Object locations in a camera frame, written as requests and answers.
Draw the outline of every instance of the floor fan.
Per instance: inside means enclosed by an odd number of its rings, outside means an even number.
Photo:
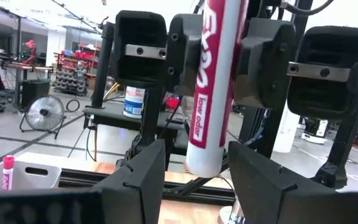
[[[36,99],[27,107],[19,127],[22,132],[45,131],[53,133],[56,139],[65,118],[62,101],[55,96],[44,96]],[[31,129],[22,128],[24,120]]]

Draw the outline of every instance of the gray floor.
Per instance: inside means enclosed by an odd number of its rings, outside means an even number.
[[[74,98],[74,96],[60,93],[54,94],[63,101],[63,104]],[[87,97],[78,97],[78,99],[81,103],[81,108],[90,103]],[[37,152],[64,157],[70,155],[70,157],[85,160],[87,131],[80,137],[76,148],[70,154],[71,148],[83,130],[84,119],[81,115],[81,110],[75,113],[67,113],[66,126],[62,128],[58,139],[55,140],[52,135],[41,132],[22,133],[19,129],[22,116],[13,113],[13,110],[0,113],[0,158],[5,154]],[[237,114],[230,116],[226,147],[229,141],[236,141],[236,138],[238,138],[241,124],[241,116]],[[127,129],[100,126],[98,131],[98,161],[115,164],[117,159],[123,158],[125,151],[131,145],[132,138],[136,134],[135,131]],[[295,138],[290,153],[274,152],[272,159],[305,177],[311,177],[315,175],[318,168],[326,160],[331,145],[332,141],[320,146]],[[89,148],[93,148],[93,133],[91,133],[91,138],[89,139]],[[349,159],[358,162],[358,149],[352,150]],[[169,170],[184,172],[184,161],[185,157],[172,155]],[[349,178],[348,186],[342,190],[358,190],[358,164],[348,162],[346,169]],[[229,178],[229,172],[226,171],[223,176]]]

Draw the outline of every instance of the white cylinder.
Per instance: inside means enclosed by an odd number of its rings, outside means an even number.
[[[222,166],[232,103],[232,66],[246,16],[244,0],[207,0],[186,164],[190,173],[216,177]]]
[[[299,117],[299,115],[292,113],[288,109],[287,102],[285,102],[273,151],[282,153],[289,153],[291,151],[296,129],[298,128]]]
[[[122,114],[129,118],[141,119],[144,89],[127,86]]]

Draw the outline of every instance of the shelving unit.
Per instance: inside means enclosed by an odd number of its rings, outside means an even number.
[[[71,55],[57,54],[56,84],[54,91],[85,96],[93,60]]]

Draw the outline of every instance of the white bin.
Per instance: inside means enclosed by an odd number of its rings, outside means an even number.
[[[12,190],[51,189],[58,187],[60,167],[15,161]],[[2,190],[2,163],[0,163],[0,190]]]

